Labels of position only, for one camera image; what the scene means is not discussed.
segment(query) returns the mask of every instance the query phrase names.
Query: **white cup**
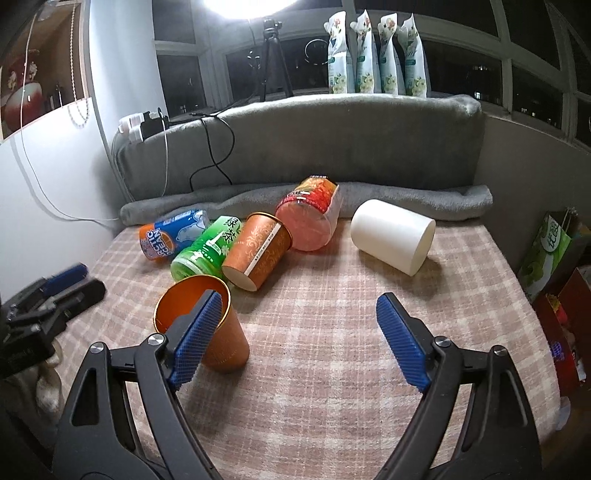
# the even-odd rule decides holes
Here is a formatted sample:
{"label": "white cup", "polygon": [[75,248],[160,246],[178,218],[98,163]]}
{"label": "white cup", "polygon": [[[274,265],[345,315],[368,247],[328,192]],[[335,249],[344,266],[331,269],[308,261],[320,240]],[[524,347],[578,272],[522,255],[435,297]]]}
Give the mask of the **white cup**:
{"label": "white cup", "polygon": [[413,276],[427,258],[435,220],[381,200],[362,204],[351,220],[357,248]]}

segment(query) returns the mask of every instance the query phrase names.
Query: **gray blanket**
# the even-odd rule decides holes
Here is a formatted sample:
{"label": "gray blanket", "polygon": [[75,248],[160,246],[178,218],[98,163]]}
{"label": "gray blanket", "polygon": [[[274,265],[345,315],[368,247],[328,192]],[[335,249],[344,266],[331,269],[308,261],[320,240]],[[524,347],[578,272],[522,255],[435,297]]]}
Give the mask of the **gray blanket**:
{"label": "gray blanket", "polygon": [[[234,215],[240,218],[252,212],[274,213],[279,201],[295,184],[262,186],[238,185],[205,188],[198,192],[128,203],[121,209],[126,226],[144,225],[188,209],[204,209],[210,218]],[[341,218],[351,218],[363,202],[379,199],[426,215],[435,220],[466,220],[482,215],[492,206],[486,186],[466,187],[444,192],[385,187],[368,183],[344,182]]]}
{"label": "gray blanket", "polygon": [[[221,167],[240,185],[291,184],[321,174],[409,189],[466,187],[473,184],[484,133],[480,103],[467,96],[309,95],[234,108],[220,118],[236,137]],[[232,134],[219,119],[204,121],[219,161]],[[200,121],[173,127],[167,140],[165,195],[190,193],[191,174],[212,165],[205,129]],[[164,134],[114,150],[113,169],[130,202],[163,193]],[[193,177],[195,191],[227,183],[215,168]]]}

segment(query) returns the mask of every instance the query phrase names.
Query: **tripod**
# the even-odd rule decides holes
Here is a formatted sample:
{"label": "tripod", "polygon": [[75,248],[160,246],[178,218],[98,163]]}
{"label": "tripod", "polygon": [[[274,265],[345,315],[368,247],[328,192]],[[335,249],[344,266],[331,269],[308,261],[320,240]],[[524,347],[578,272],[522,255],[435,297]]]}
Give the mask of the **tripod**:
{"label": "tripod", "polygon": [[291,87],[290,74],[287,71],[287,65],[285,64],[285,57],[283,55],[283,49],[281,48],[281,42],[279,40],[279,29],[282,27],[281,22],[276,22],[272,18],[264,18],[263,23],[263,36],[264,43],[262,46],[262,59],[261,59],[261,85],[260,85],[260,99],[259,101],[264,102],[267,97],[267,80],[269,77],[269,63],[271,53],[275,56],[275,65],[280,65],[283,77],[283,89],[286,97],[293,97],[294,91]]}

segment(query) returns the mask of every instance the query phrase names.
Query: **wall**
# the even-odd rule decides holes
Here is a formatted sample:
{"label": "wall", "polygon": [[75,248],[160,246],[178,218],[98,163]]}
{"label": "wall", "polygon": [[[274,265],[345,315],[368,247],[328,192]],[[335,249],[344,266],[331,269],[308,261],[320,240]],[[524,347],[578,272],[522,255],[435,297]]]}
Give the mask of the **wall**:
{"label": "wall", "polygon": [[158,107],[166,113],[151,0],[92,0],[89,54],[91,94],[109,147],[119,118]]}
{"label": "wall", "polygon": [[547,210],[573,206],[591,225],[591,154],[532,128],[487,117],[475,183],[492,192],[483,220],[514,270]]}
{"label": "wall", "polygon": [[[86,107],[79,101],[82,113]],[[54,110],[23,129],[26,152],[43,190],[72,216],[115,218],[123,204],[89,101],[82,123],[75,105]],[[0,294],[7,300],[30,282],[76,263],[91,266],[121,229],[119,222],[71,222],[48,212],[23,153],[21,134],[0,144]]]}

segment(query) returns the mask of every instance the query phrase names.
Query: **red box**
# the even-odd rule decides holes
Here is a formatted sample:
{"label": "red box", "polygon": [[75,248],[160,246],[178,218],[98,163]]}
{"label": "red box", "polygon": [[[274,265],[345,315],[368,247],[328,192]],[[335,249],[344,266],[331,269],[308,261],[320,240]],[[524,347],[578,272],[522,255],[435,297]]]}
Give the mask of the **red box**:
{"label": "red box", "polygon": [[534,302],[534,310],[538,315],[554,359],[560,396],[566,397],[580,386],[577,366],[574,363],[569,343],[560,326],[557,314],[554,312],[546,295],[538,295]]}
{"label": "red box", "polygon": [[591,266],[575,269],[558,299],[576,338],[577,351],[585,371],[591,372]]}
{"label": "red box", "polygon": [[539,295],[533,305],[550,346],[561,396],[570,395],[581,385],[563,327],[574,334],[584,369],[591,372],[591,288],[586,278],[591,278],[591,267],[575,269],[558,298],[553,297],[557,300],[554,308],[548,295]]}

